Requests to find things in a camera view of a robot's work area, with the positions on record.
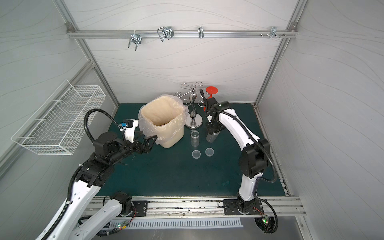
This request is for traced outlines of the clear plastic jar lid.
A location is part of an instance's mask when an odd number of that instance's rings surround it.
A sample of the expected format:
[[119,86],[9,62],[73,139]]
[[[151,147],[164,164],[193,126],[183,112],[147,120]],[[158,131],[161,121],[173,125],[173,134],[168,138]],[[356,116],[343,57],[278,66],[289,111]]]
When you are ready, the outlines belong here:
[[201,152],[199,150],[193,150],[192,157],[196,160],[199,159],[201,157]]

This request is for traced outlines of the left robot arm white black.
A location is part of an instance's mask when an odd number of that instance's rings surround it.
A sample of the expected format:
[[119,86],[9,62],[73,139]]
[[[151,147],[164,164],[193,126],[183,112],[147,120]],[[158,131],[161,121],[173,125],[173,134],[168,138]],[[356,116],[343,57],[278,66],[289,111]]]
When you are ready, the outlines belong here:
[[91,114],[96,112],[104,114],[113,123],[116,122],[110,114],[101,109],[91,109],[85,114],[85,133],[95,151],[72,175],[66,200],[38,236],[39,240],[90,240],[114,218],[128,217],[117,227],[102,234],[106,237],[124,230],[136,216],[137,207],[132,201],[132,196],[118,191],[94,215],[86,218],[84,223],[79,223],[86,207],[114,173],[115,166],[135,153],[149,153],[158,138],[156,135],[145,137],[143,132],[136,131],[137,120],[126,119],[117,125],[122,138],[118,138],[115,132],[105,132],[95,139],[89,130],[88,122]]

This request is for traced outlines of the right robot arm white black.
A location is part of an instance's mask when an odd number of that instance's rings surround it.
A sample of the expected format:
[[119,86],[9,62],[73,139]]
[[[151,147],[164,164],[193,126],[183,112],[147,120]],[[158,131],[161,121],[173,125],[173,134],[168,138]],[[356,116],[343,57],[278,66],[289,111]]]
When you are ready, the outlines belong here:
[[202,89],[200,95],[208,120],[206,127],[209,135],[228,130],[240,147],[239,167],[242,181],[235,206],[240,214],[249,214],[265,202],[257,195],[259,182],[275,183],[278,180],[277,169],[271,157],[270,143],[267,139],[260,139],[253,134],[228,102],[219,103],[214,97],[207,99]]

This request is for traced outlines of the jar with dried flowers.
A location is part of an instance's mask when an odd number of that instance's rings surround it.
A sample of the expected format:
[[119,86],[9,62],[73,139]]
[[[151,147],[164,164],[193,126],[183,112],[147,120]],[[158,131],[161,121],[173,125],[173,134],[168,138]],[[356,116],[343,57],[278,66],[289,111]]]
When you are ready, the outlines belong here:
[[200,144],[200,133],[196,130],[191,132],[191,145],[193,147],[198,147]]

